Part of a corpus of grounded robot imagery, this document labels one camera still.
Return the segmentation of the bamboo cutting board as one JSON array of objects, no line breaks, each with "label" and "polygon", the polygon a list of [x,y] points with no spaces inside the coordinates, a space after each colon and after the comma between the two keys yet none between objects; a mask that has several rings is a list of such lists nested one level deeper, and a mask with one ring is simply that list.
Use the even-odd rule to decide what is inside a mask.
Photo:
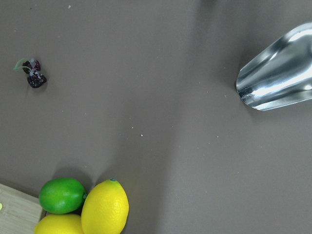
[{"label": "bamboo cutting board", "polygon": [[0,186],[0,232],[2,234],[32,234],[46,212],[39,199],[21,191]]}]

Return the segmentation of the yellow lemon lower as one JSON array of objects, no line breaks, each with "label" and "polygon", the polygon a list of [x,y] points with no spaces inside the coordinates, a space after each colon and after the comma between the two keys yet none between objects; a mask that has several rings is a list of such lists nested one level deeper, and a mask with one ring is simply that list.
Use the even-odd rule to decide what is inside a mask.
[{"label": "yellow lemon lower", "polygon": [[119,234],[129,213],[127,194],[121,184],[111,178],[95,186],[88,194],[81,213],[85,234]]}]

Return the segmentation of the yellow lemon upper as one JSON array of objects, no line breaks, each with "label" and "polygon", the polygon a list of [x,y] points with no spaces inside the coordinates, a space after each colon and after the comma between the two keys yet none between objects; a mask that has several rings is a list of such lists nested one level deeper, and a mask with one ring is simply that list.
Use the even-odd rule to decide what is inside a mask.
[{"label": "yellow lemon upper", "polygon": [[81,217],[77,214],[49,214],[34,228],[35,234],[82,234]]}]

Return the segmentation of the steel ice scoop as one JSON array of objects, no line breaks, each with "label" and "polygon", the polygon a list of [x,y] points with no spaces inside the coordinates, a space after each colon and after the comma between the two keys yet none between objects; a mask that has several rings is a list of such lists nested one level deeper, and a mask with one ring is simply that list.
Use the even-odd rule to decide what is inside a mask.
[{"label": "steel ice scoop", "polygon": [[312,98],[312,24],[297,26],[248,62],[236,90],[251,108],[267,111]]}]

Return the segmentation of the yellow lemon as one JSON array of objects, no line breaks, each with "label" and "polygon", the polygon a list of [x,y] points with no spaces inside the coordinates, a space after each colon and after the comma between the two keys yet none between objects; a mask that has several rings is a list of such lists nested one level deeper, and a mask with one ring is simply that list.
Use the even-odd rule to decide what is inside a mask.
[{"label": "yellow lemon", "polygon": [[121,184],[111,178],[95,186],[88,194],[81,213],[85,234],[119,234],[129,213],[127,194]]},{"label": "yellow lemon", "polygon": [[77,214],[49,214],[34,228],[35,234],[82,234],[81,217]]}]

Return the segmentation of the green lime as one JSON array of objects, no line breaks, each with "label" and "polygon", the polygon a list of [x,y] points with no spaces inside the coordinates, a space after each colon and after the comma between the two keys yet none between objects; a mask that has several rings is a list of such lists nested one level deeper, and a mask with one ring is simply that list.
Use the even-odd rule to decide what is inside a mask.
[{"label": "green lime", "polygon": [[86,197],[87,192],[78,180],[62,177],[43,185],[39,193],[39,202],[48,213],[62,215],[79,209]]}]

